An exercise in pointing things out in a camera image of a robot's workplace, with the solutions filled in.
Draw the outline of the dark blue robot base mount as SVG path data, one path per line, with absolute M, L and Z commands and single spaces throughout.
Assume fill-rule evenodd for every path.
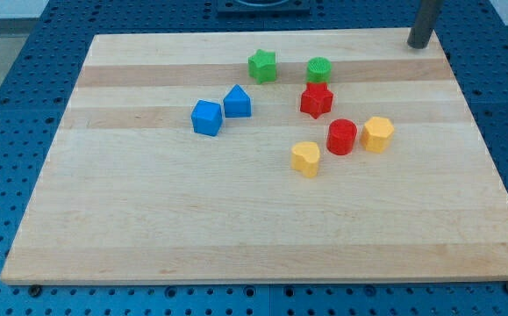
M 311 9 L 311 0 L 217 0 L 214 3 L 219 16 L 306 13 Z

